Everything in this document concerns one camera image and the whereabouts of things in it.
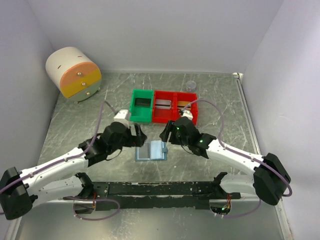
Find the red plastic bin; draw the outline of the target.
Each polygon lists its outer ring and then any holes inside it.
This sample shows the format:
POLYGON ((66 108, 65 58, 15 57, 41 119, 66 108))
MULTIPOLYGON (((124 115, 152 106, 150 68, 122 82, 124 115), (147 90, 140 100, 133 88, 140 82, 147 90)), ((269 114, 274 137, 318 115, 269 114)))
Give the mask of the red plastic bin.
MULTIPOLYGON (((196 93, 189 93, 189 92, 177 92, 177 101, 188 101, 188 102, 193 102, 198 99, 196 93)), ((174 120, 177 120, 180 117, 179 109, 177 109, 177 101, 176 101, 176 108, 175 108, 175 113, 174 113, 174 120)), ((193 120, 192 122, 196 125, 198 121, 198 104, 193 103, 191 104, 191 113, 193 115, 193 120)))
POLYGON ((174 120, 174 114, 177 106, 177 94, 173 91, 155 90, 152 108, 152 122, 166 124, 168 121, 174 120), (172 102, 171 109, 157 109, 155 108, 156 99, 170 100, 172 102))

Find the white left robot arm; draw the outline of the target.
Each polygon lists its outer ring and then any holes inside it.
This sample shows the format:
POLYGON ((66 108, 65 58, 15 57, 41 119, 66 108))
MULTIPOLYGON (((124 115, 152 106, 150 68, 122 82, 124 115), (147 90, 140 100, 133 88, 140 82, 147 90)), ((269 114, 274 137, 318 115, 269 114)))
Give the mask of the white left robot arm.
POLYGON ((141 147, 147 140, 138 124, 131 128, 115 121, 102 133, 80 143, 66 154, 41 165, 18 171, 7 169, 0 179, 0 206, 7 220, 15 220, 31 209, 59 198, 89 199, 94 192, 90 178, 82 172, 124 147, 141 147))

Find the blue card holder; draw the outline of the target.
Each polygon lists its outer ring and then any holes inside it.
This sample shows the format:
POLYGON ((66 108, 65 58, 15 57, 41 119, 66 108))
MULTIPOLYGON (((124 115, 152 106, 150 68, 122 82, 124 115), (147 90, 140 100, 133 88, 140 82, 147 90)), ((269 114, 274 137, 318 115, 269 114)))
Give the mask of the blue card holder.
POLYGON ((137 148, 135 148, 135 161, 136 162, 154 162, 154 161, 166 161, 168 157, 167 144, 161 140, 152 140, 150 142, 145 142, 143 146, 149 146, 150 159, 147 161, 137 160, 137 148))

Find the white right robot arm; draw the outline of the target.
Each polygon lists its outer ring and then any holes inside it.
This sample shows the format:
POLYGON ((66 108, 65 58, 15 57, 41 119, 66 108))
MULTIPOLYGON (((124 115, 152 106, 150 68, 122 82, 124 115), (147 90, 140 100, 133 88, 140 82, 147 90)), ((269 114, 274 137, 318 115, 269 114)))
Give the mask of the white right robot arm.
POLYGON ((168 121, 159 137, 163 142, 188 147, 196 156, 224 162, 245 173, 240 178, 223 177, 214 184, 212 193, 218 199, 238 192, 256 195, 275 206, 281 198, 292 194, 291 177, 273 153, 259 155, 228 145, 216 136, 199 132, 187 117, 168 121))

